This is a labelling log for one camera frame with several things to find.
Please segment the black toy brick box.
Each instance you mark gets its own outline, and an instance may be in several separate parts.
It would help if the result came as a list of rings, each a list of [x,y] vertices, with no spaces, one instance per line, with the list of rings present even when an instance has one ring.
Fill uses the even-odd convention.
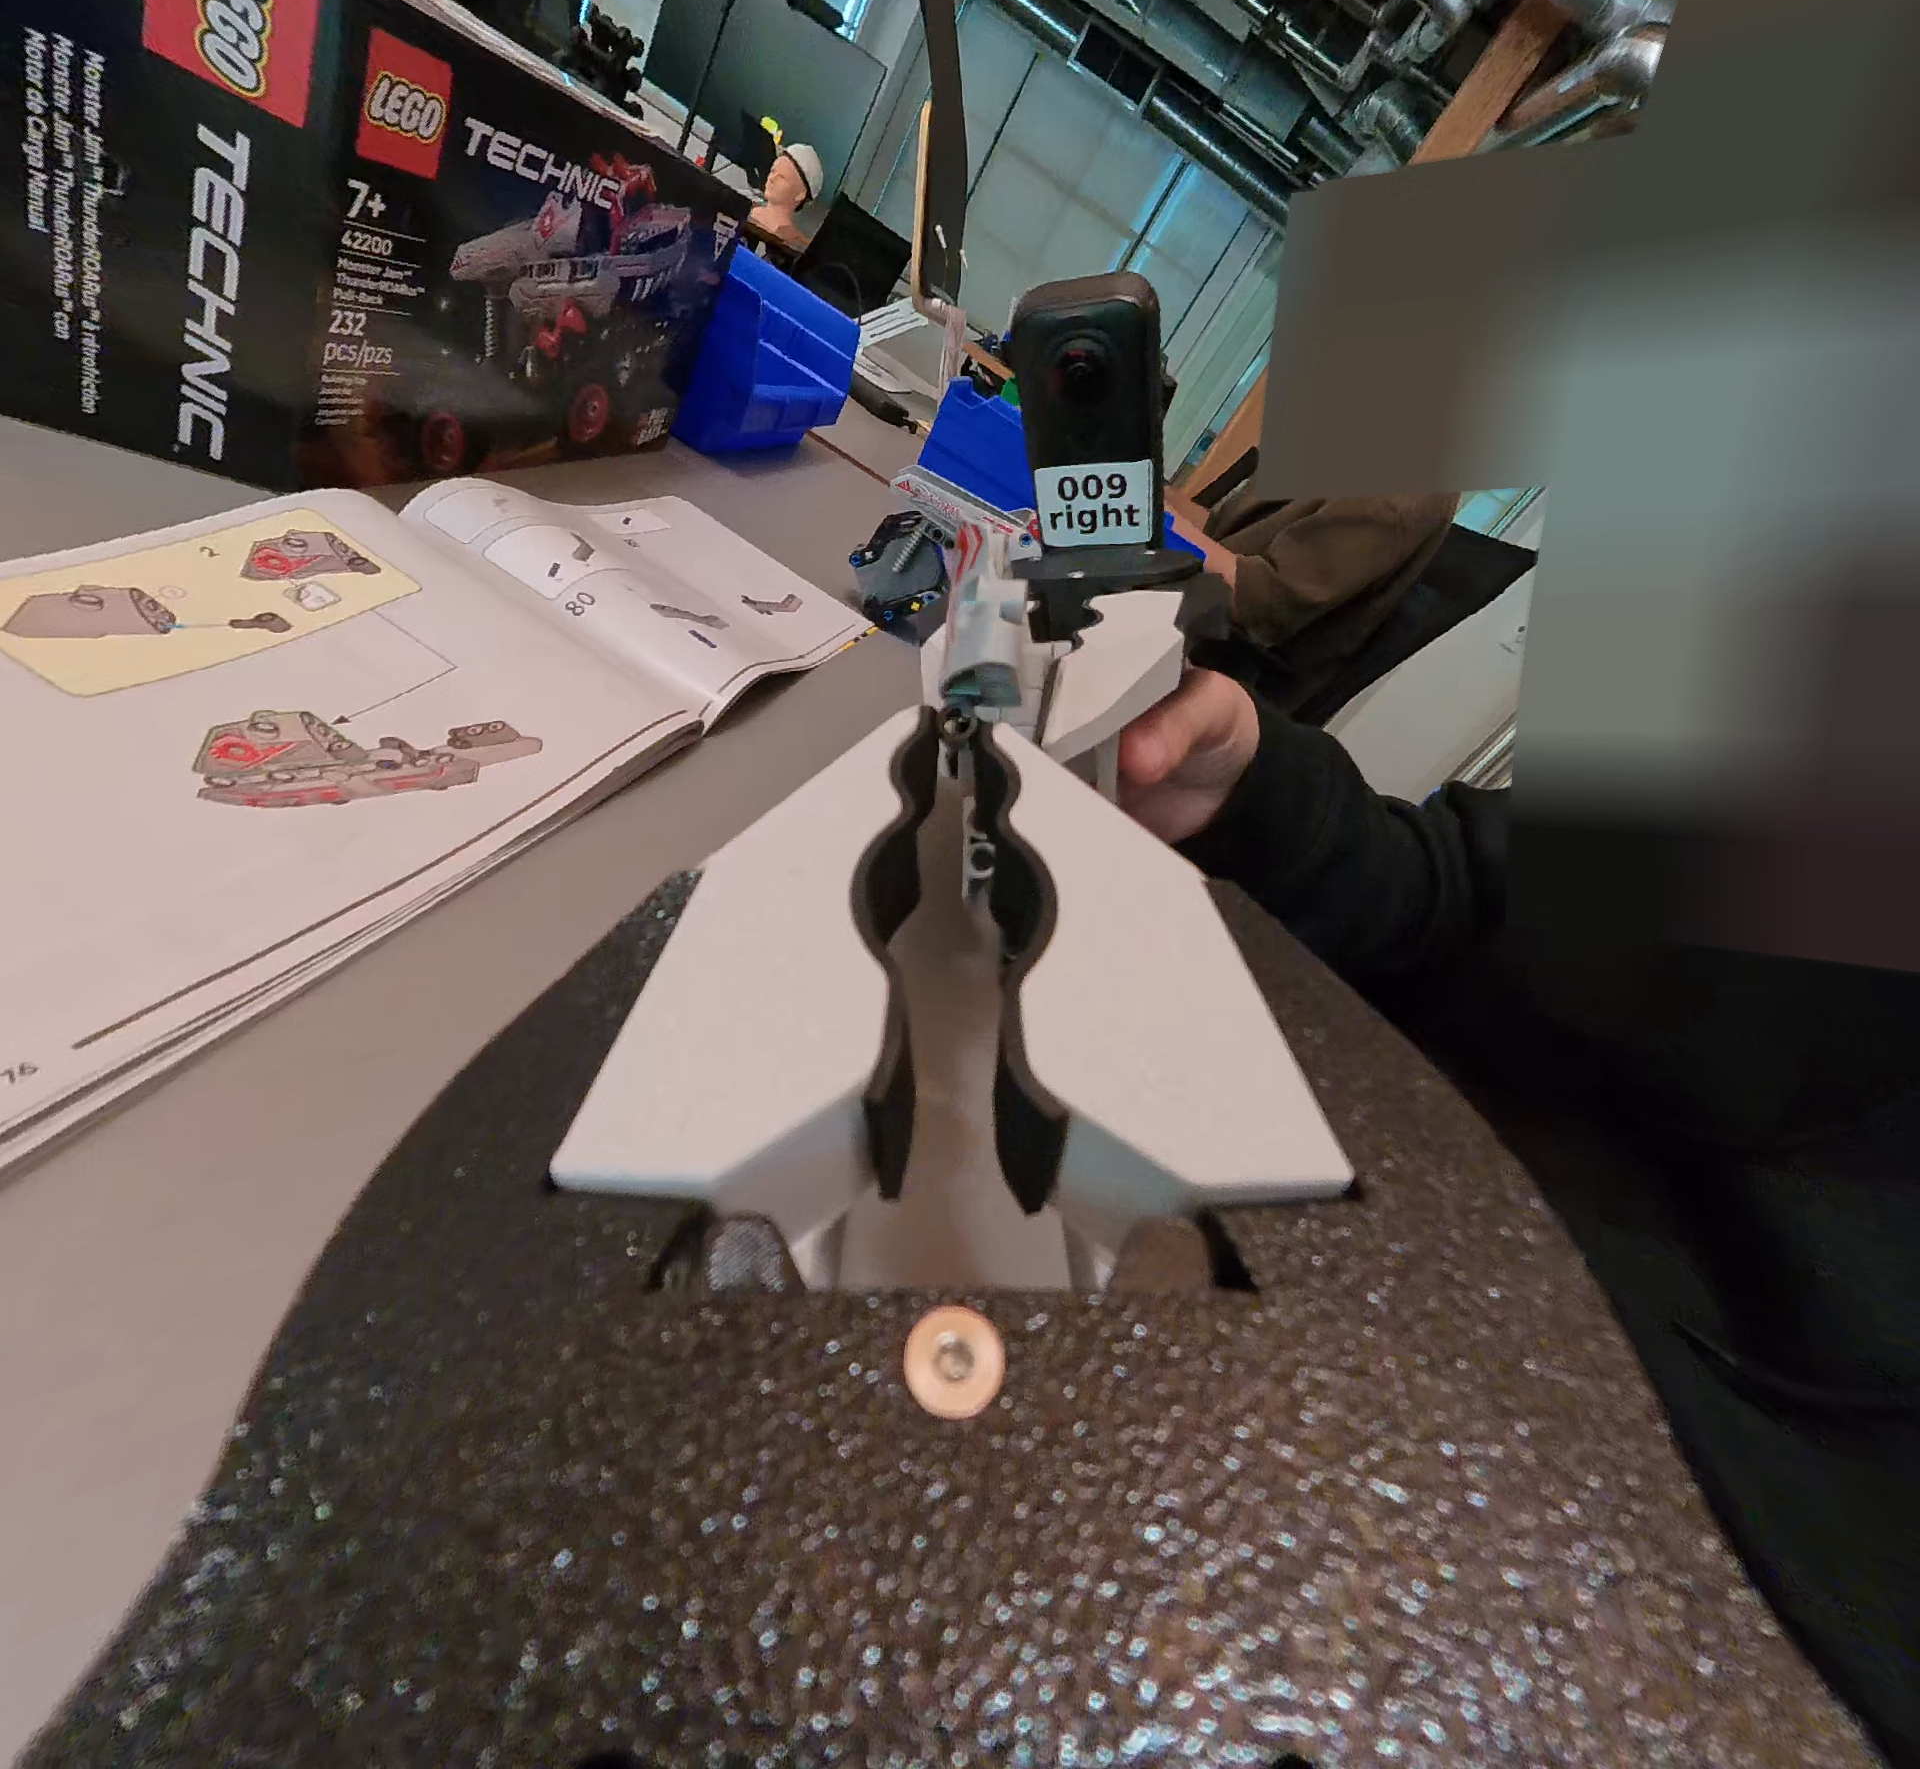
[[[452,0],[2,0],[4,414],[276,490],[665,439],[747,202]]]

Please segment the brick instruction booklet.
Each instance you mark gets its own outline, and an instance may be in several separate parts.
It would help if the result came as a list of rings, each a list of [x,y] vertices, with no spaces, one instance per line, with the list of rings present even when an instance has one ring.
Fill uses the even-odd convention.
[[[325,486],[2,575],[2,1163],[870,623],[692,504]]]

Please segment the wooden beam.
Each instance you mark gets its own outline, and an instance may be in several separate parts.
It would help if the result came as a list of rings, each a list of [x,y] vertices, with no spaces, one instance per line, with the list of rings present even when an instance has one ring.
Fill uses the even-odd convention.
[[[1477,152],[1520,99],[1568,26],[1568,13],[1552,0],[1517,0],[1458,94],[1419,143],[1408,167]]]

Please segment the person's right hand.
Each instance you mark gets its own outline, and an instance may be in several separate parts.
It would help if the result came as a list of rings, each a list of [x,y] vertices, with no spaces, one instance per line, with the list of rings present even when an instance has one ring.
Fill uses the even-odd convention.
[[[1234,679],[1189,668],[1116,742],[1116,807],[1165,844],[1202,833],[1259,747],[1254,696]]]

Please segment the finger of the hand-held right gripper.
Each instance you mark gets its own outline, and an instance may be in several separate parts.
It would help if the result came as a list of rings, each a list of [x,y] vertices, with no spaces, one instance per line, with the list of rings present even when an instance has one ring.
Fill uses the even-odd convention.
[[[1091,600],[1092,623],[1051,665],[1039,746],[1079,758],[1164,701],[1184,674],[1176,589],[1124,589]]]

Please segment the small blue bin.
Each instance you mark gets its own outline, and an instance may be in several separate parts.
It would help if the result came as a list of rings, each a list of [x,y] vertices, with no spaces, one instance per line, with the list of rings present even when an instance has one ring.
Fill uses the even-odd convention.
[[[705,456],[790,449],[840,417],[857,351],[851,316],[739,244],[670,433]]]

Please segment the blue plastic bin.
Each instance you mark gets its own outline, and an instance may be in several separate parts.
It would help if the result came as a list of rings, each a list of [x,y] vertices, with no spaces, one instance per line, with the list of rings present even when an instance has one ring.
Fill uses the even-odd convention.
[[[1164,513],[1158,463],[1105,444],[1091,458],[1029,461],[1017,406],[948,384],[918,463],[892,481],[949,570],[971,538],[998,535],[1010,562],[1060,557],[1119,578],[1181,580],[1204,569]]]

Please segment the person's right forearm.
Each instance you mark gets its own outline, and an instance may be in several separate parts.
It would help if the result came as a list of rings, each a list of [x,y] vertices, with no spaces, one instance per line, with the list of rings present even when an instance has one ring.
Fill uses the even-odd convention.
[[[1176,845],[1276,917],[1353,989],[1464,969],[1505,927],[1509,791],[1381,797],[1331,733],[1255,706],[1257,746]]]

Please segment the person's black sweater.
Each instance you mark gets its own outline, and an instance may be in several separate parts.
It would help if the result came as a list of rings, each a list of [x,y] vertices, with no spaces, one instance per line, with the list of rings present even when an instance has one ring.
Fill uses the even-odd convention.
[[[1916,977],[1505,925],[1363,992],[1540,1180],[1752,1579],[1916,1764]]]

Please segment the blue red brick vehicle model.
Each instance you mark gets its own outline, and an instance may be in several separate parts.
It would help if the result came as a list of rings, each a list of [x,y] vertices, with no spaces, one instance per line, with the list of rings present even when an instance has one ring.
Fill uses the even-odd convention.
[[[890,489],[897,507],[850,557],[858,606],[877,630],[925,641],[973,533],[1005,538],[1010,561],[1039,557],[1034,507],[996,507],[915,463],[895,473]]]

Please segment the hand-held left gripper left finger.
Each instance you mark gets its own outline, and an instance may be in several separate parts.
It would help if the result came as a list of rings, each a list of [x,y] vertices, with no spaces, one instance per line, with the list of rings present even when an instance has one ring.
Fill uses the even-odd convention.
[[[921,896],[925,710],[906,706],[713,851],[582,1106],[554,1186],[775,1225],[809,1286],[897,1198],[913,1130],[890,943]]]

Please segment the long grey brick assembly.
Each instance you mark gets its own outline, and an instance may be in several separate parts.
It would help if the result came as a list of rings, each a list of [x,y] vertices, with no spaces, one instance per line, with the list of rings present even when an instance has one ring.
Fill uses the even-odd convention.
[[[1034,593],[1016,541],[1005,528],[982,523],[955,533],[945,618],[921,648],[921,696],[928,706],[1031,735],[1049,661],[1034,636]]]

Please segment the black office chair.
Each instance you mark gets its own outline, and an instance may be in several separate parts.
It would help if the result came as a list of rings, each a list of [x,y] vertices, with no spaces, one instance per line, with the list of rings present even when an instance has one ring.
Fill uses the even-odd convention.
[[[1414,652],[1439,641],[1513,589],[1539,553],[1450,525],[1416,569],[1331,609],[1270,653],[1257,692],[1286,718],[1331,718]]]

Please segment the black lamp shade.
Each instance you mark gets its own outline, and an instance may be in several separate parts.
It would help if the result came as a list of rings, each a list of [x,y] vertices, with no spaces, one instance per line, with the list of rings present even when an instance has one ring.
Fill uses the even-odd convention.
[[[930,81],[915,156],[913,292],[953,305],[971,187],[955,0],[918,4]]]

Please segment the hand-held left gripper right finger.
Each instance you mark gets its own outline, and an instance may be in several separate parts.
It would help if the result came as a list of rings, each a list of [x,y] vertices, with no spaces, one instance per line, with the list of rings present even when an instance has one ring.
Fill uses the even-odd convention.
[[[1356,1174],[1200,871],[1044,750],[974,733],[1001,943],[994,1148],[1102,1286],[1148,1222],[1331,1201]]]

